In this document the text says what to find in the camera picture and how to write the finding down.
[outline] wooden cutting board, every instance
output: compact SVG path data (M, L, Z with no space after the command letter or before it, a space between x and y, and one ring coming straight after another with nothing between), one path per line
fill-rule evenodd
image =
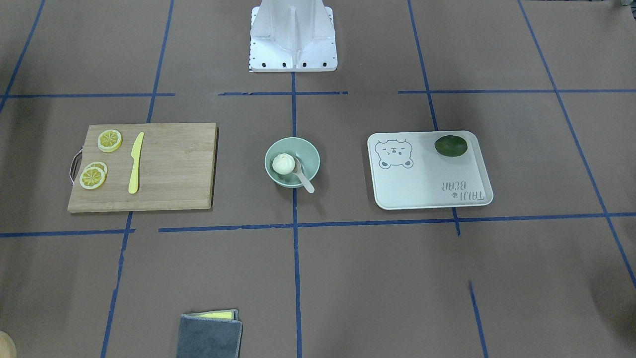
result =
M121 147L111 153L97 148L97 137L106 129L121 133ZM129 194L130 151L139 132L144 132L139 191ZM216 136L216 123L90 125L69 212L209 209ZM108 174L101 187L86 190L80 185L80 173L94 161L106 163Z

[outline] folded cloth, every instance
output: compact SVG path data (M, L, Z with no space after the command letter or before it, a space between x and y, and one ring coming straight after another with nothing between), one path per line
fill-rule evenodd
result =
M177 358L238 358L243 323L238 310L181 315Z

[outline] blue tape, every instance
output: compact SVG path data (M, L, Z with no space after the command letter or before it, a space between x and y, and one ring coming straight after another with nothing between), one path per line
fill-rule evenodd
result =
M616 230L614 229L614 224L612 223L609 213L607 212L607 208L605 207L605 203L603 202L603 197L600 195L598 185L596 183L596 180L594 180L594 176L592 175L592 171L590 169L590 165L588 164L588 160L585 158L585 154L583 153L583 148L579 142L579 138L576 136L576 132L574 131L574 126L572 125L570 116L568 115L567 110L565 109L563 99L561 98L561 95L557 89L557 85L554 81L554 78L552 77L552 72L550 71L550 68L548 67L548 63L546 62L546 58L543 55L543 51L541 50L541 47L539 46L539 41L537 40L537 36L534 34L534 30L532 29L532 25L530 24L530 20L528 19L528 15L526 14L525 9L523 8L523 4L521 0L517 0L517 3L519 4L519 8L521 9L523 18L525 19L525 22L528 25L528 29L530 30L530 35L532 35L532 40L534 41L534 44L537 47L537 51L539 51L539 55L541 56L541 60L543 61L543 66L546 68L546 72L548 73L548 78L550 78L550 82L552 83L552 87L556 94L556 98L558 99L559 105L561 106L561 110L563 111L563 115L565 116L565 121L567 122L567 125L570 129L570 133L572 134L572 138L574 139L576 148L579 151L579 155L581 156L581 160L583 161L585 170L587 171L588 176L590 177L592 187L594 188L594 193L596 193L598 198L598 203L600 204L601 209L603 210L604 217L607 219L607 224L609 225L612 235L614 236L614 240L616 242L616 245L618 246L618 250L621 253L621 258L623 259L625 268L627 269L627 272L629 273L630 278L632 279L632 284L634 288L636 288L636 277L634 276L634 273L632 271L632 265L630 265L630 262L627 259L627 256L625 255L625 251L623 250L623 245L621 244L621 241L619 240L618 235L616 234Z
M486 338L483 335L483 327L481 326L481 317L479 314L479 307L477 307L477 300L475 299L475 292L473 290L473 281L468 281L471 289L471 301L473 302L473 311L475 313L475 321L477 321L477 330L479 331L479 339L481 341L481 351L483 352L483 358L488 358L488 347L486 347Z
M296 284L296 356L303 356L303 329L301 325L300 311L300 258L298 255L298 193L293 190L293 217L294 217L294 280Z
M27 36L27 41L24 43L22 52L20 52L20 56L18 57L18 62L15 64L15 67L13 68L11 78L9 79L9 84L6 86L6 91L4 92L4 97L2 98L2 101L0 101L0 113L2 113L4 104L6 103L6 100L7 100L7 96L11 92L11 88L13 87L13 82L15 82L15 77L18 75L18 71L20 70L20 66L22 65L22 60L24 59L24 55L27 53L29 44L31 44L33 33L36 32L36 27L38 26L40 15L42 15L42 9L44 8L44 3L45 3L45 0L40 1L38 13L36 14L35 20L33 20L33 25L31 26L31 31L29 31L29 35Z
M135 229L116 230L76 230L76 231L37 231L31 233L0 233L0 238L28 238L38 236L79 236L79 235L105 235L134 233Z
M342 222L306 222L298 227L331 227L331 226L373 226L373 225L408 225L408 224L440 224L455 222L452 218L424 218L411 220L377 220L377 221L342 221Z
M557 91L559 93L631 93L636 92L636 89L560 89Z
M168 43L168 32L170 32L170 22L172 21L172 9L174 9L174 0L170 0L170 8L168 9L168 20L165 23L165 30L163 32L163 43L161 45L161 52L159 53L159 63L157 64L155 84L153 86L153 95L150 97L150 107L148 108L148 118L146 119L146 123L150 123L153 118L156 93L157 88L159 87L159 77L161 76L161 68L163 66L163 55L165 53L165 45L166 43Z
M117 304L117 295L119 293L119 285L121 282L121 271L123 270L123 253L126 251L126 246L128 245L128 232L130 229L130 223L132 222L132 211L128 213L128 219L126 220L126 233L123 235L123 239L121 241L121 251L120 251L120 260L117 269L117 284L115 285L115 289L113 290L113 295L111 296L111 307L108 311L108 320L106 321L106 331L104 331L104 342L102 343L102 353L100 354L100 358L106 358L106 350L108 349L108 340L111 336L111 327L113 326L113 316L115 313L115 305Z
M185 231L231 231L231 230L256 230L256 229L285 229L293 224L267 224L267 225L226 225L226 226L193 226L193 227L162 227L160 233L181 233Z
M168 93L86 93L86 94L11 94L8 99L18 98L103 98L103 97L174 97L174 92Z
M296 136L296 73L291 73L291 136Z
M433 98L431 97L431 88L429 87L429 78L426 75L426 66L424 65L424 56L422 55L422 47L420 46L420 37L417 34L417 27L415 26L415 16L413 16L413 6L411 0L408 1L408 12L411 15L411 26L413 27L413 35L415 36L415 44L417 45L417 55L420 57L420 67L422 68L422 77L424 78L424 87L426 87L426 95L429 100L429 109L431 111L431 119L433 121L433 128L438 131L437 118L435 116L435 108L433 106Z
M219 93L219 96L337 96L347 95L347 91L325 91L325 92L223 92Z
M601 218L605 217L602 213L593 214L564 214L564 215L526 215L511 217L475 217L475 218L459 218L460 222L488 222L488 221L523 221L523 220L558 220L568 218Z
M636 213L608 213L610 217L636 217Z
M399 90L398 94L554 93L554 90Z
M610 216L636 217L636 213L613 213ZM299 223L298 217L291 224L263 224L263 225L228 225L228 226L196 226L196 227L163 227L160 233L178 233L183 231L227 231L227 230L254 230L254 229L289 229L298 227L336 227L336 226L376 226L376 225L412 225L412 224L443 224L456 222L496 222L496 221L524 221L524 220L564 220L574 218L602 218L603 213L589 214L563 214L563 215L526 215L508 217L475 217L475 218L425 218L410 220L370 220L370 221L341 221L341 222L304 222Z
M457 208L452 208L453 211L453 220L455 221L455 230L457 230L457 236L462 234L462 231L459 229L459 217L457 216Z

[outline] white spoon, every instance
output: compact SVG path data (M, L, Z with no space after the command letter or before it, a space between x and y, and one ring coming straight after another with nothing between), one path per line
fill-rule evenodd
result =
M294 161L296 162L296 165L294 166L294 170L292 170L292 173L294 173L298 177L298 179L300 179L300 182L303 184L305 189L307 189L309 194L313 193L315 190L314 186L309 182L309 180L307 180L307 177L303 174L300 161L296 157L294 157Z

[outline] white tray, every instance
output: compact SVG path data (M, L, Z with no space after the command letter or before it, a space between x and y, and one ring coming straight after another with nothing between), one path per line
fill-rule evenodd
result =
M435 141L455 135L468 150L445 157ZM477 137L468 131L375 133L367 140L375 202L385 210L483 206L493 193Z

